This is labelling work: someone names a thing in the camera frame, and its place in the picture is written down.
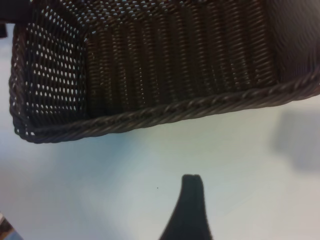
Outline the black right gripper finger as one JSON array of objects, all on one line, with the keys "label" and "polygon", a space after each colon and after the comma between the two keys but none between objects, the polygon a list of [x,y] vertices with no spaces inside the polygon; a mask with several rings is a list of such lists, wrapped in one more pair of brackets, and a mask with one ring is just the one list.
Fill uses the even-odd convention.
[{"label": "black right gripper finger", "polygon": [[161,240],[212,240],[205,192],[198,174],[185,174],[175,208],[160,237]]}]

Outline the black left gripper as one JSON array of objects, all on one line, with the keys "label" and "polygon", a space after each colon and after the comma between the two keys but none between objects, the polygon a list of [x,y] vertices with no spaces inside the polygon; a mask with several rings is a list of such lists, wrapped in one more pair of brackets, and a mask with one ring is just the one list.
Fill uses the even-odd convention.
[{"label": "black left gripper", "polygon": [[26,23],[32,18],[29,0],[0,0],[1,23]]}]

